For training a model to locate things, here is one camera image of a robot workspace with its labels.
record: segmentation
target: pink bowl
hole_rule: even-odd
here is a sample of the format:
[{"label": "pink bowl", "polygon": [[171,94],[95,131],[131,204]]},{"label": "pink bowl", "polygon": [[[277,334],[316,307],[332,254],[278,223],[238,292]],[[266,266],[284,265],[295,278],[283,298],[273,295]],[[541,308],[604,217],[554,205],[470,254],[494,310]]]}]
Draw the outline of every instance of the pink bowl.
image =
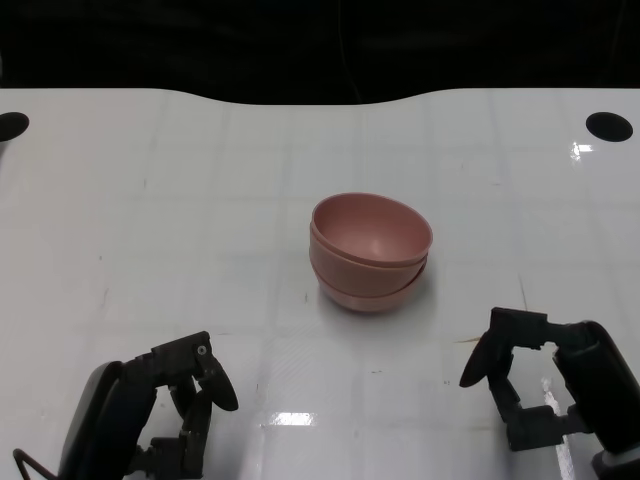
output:
[{"label": "pink bowl", "polygon": [[429,252],[433,232],[407,205],[370,193],[342,193],[313,210],[311,230],[329,250],[357,263],[405,267]]},{"label": "pink bowl", "polygon": [[357,297],[381,297],[401,290],[415,278],[426,258],[407,267],[381,268],[352,262],[326,248],[310,235],[309,257],[318,274],[331,286]]},{"label": "pink bowl", "polygon": [[424,271],[425,265],[422,265],[422,268],[415,276],[415,278],[402,290],[399,290],[391,295],[385,295],[383,297],[358,297],[353,295],[348,295],[340,290],[336,290],[331,285],[329,285],[316,271],[313,269],[313,272],[316,274],[316,278],[318,279],[318,283],[320,284],[320,288],[322,291],[331,298],[338,305],[347,308],[349,310],[354,310],[356,312],[366,312],[366,313],[374,313],[374,312],[385,312],[387,310],[393,310],[394,308],[398,308],[402,305],[413,293],[416,286],[418,285],[418,278],[422,275]]}]

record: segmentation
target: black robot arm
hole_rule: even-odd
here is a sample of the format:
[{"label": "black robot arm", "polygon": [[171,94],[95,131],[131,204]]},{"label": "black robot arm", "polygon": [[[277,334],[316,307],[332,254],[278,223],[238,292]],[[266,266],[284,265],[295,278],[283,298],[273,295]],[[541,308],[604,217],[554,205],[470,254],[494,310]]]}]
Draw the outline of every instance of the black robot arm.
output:
[{"label": "black robot arm", "polygon": [[[514,347],[539,350],[546,342],[558,346],[553,360],[576,401],[567,415],[555,415],[550,406],[523,409],[507,378]],[[607,331],[596,322],[556,325],[543,313],[494,308],[489,330],[471,354],[460,386],[470,387],[484,377],[514,451],[559,445],[564,435],[579,432],[595,433],[613,456],[640,445],[640,387]],[[640,464],[636,468],[640,478]],[[627,478],[611,476],[614,470],[596,468],[601,478]]]},{"label": "black robot arm", "polygon": [[[196,393],[194,380],[201,390]],[[177,438],[154,438],[137,446],[156,399],[168,386],[183,419]],[[236,410],[227,374],[213,356],[207,332],[151,349],[122,364],[107,363],[89,378],[67,433],[57,477],[21,450],[14,458],[25,480],[30,465],[47,480],[120,480],[144,471],[157,480],[202,477],[211,405]]]}]

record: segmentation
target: dark background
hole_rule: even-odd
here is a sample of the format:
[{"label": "dark background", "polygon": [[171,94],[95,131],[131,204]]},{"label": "dark background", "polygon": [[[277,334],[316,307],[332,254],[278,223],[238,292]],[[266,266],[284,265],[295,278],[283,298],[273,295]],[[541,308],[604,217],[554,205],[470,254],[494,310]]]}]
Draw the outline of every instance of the dark background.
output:
[{"label": "dark background", "polygon": [[261,104],[463,87],[638,87],[626,0],[0,0],[2,86]]}]

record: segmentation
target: table surface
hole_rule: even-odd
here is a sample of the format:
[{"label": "table surface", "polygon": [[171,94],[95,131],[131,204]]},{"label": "table surface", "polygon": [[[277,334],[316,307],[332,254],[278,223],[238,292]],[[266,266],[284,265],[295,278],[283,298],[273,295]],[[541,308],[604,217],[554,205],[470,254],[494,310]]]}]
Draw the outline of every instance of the table surface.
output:
[{"label": "table surface", "polygon": [[[0,90],[31,119],[0,159],[0,474],[57,469],[89,373],[207,330],[240,409],[216,410],[206,479],[593,479],[594,436],[508,451],[486,382],[458,387],[493,306],[594,319],[640,374],[640,92],[457,90],[368,106],[247,106],[160,90]],[[405,308],[361,317],[318,290],[315,203],[370,191],[434,230]],[[572,401],[552,348],[520,350]],[[141,444],[175,436],[162,391]]]}]

